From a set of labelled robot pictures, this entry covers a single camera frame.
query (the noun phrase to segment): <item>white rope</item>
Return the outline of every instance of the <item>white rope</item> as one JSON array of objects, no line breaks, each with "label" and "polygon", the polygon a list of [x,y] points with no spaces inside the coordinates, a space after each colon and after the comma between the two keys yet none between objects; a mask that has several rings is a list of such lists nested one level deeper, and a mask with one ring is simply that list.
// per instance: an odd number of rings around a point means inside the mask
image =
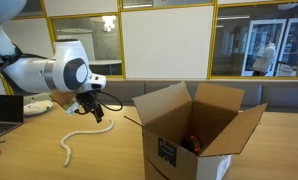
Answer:
[{"label": "white rope", "polygon": [[64,166],[67,167],[69,165],[69,162],[70,162],[70,157],[71,157],[71,149],[70,147],[65,143],[65,141],[71,137],[71,136],[74,136],[74,135],[77,135],[77,134],[99,134],[99,133],[104,133],[104,132],[107,132],[109,130],[111,130],[114,126],[114,121],[109,119],[110,120],[110,125],[109,127],[105,128],[105,129],[102,129],[102,130],[96,130],[96,131],[74,131],[74,132],[71,132],[69,134],[67,134],[66,136],[64,136],[61,141],[60,141],[60,146],[66,150],[66,161],[65,161],[65,164]]}]

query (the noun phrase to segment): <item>black cable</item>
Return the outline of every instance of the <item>black cable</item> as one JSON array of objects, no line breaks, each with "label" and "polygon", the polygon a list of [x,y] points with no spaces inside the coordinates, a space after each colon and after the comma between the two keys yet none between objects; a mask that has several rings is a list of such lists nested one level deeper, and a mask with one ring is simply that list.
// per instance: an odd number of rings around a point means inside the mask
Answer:
[{"label": "black cable", "polygon": [[36,55],[36,54],[30,54],[30,53],[23,53],[21,55],[21,57],[23,58],[41,58],[41,59],[49,59],[47,57],[44,57],[44,56],[40,56],[40,55]]},{"label": "black cable", "polygon": [[90,106],[88,106],[87,104],[81,104],[81,106],[83,107],[84,112],[80,112],[79,109],[76,109],[74,112],[77,113],[77,114],[79,114],[79,115],[86,115],[89,112],[92,112]]},{"label": "black cable", "polygon": [[115,96],[113,96],[113,95],[111,95],[111,94],[109,94],[109,93],[103,92],[103,91],[99,91],[99,93],[105,94],[105,95],[107,95],[107,96],[109,96],[109,97],[115,99],[115,100],[119,103],[119,105],[120,105],[120,108],[118,108],[118,109],[113,109],[113,108],[108,107],[108,106],[105,105],[102,101],[100,101],[97,97],[95,97],[96,100],[97,100],[102,106],[104,106],[105,108],[107,108],[107,109],[109,109],[109,110],[111,110],[111,111],[120,111],[120,110],[123,108],[123,104],[122,104],[122,102],[121,102],[117,97],[115,97]]}]

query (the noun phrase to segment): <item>sticker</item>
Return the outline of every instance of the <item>sticker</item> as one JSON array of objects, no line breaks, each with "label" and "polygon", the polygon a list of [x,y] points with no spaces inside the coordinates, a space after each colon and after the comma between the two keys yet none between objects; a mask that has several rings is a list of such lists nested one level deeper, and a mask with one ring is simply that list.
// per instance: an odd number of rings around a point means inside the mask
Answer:
[{"label": "sticker", "polygon": [[166,160],[169,164],[176,167],[177,164],[177,147],[168,141],[158,138],[158,155]]}]

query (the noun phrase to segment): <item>laptop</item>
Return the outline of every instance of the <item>laptop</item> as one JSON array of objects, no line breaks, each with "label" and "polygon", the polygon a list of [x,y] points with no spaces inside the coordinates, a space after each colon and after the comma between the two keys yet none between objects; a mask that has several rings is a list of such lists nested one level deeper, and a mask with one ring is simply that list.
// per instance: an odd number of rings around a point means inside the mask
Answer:
[{"label": "laptop", "polygon": [[23,96],[0,95],[0,136],[23,124]]}]

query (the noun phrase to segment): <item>ceiling light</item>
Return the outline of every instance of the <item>ceiling light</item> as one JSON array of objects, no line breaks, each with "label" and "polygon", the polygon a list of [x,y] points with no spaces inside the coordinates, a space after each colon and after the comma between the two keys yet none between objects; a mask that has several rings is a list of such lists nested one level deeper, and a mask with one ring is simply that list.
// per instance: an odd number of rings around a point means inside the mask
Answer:
[{"label": "ceiling light", "polygon": [[296,7],[298,3],[289,3],[289,4],[278,4],[278,9],[280,10],[288,10]]},{"label": "ceiling light", "polygon": [[235,15],[235,16],[218,16],[217,20],[227,20],[227,19],[249,19],[249,15]]},{"label": "ceiling light", "polygon": [[116,16],[102,16],[102,20],[105,22],[103,31],[110,32],[111,29],[115,28],[116,26],[113,24],[113,21],[116,19]]},{"label": "ceiling light", "polygon": [[130,9],[130,8],[142,8],[142,7],[152,7],[152,4],[126,5],[126,6],[123,6],[124,9]]}]

